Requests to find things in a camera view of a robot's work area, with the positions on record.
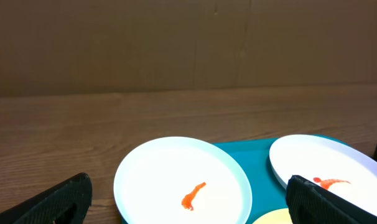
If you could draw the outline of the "light green plate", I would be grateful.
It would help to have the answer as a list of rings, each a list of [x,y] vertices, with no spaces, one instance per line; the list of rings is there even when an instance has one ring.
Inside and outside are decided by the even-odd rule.
[[[292,224],[288,208],[281,208],[265,213],[253,224]]]

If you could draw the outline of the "teal plastic tray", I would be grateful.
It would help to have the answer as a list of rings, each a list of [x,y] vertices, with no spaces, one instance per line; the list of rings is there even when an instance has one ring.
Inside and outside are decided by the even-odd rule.
[[[251,213],[246,223],[252,223],[264,213],[284,208],[285,190],[276,180],[269,161],[272,139],[216,143],[244,170],[252,191]]]

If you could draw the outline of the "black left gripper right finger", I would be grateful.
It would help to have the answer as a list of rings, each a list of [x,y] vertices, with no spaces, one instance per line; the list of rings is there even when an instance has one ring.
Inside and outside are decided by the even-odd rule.
[[[377,216],[299,175],[288,181],[286,204],[293,224],[377,224]]]

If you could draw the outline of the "white plate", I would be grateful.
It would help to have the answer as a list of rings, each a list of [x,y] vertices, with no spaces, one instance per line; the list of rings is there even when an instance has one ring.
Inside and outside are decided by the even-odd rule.
[[[299,175],[377,216],[377,162],[360,151],[331,139],[293,134],[272,143],[269,159],[284,188]]]
[[[126,223],[246,223],[253,203],[247,175],[228,153],[177,136],[129,152],[113,192]]]

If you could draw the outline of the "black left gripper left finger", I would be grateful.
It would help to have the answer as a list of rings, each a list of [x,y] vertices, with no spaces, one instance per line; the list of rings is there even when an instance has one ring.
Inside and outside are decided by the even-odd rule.
[[[82,172],[0,213],[0,224],[82,224],[93,189]]]

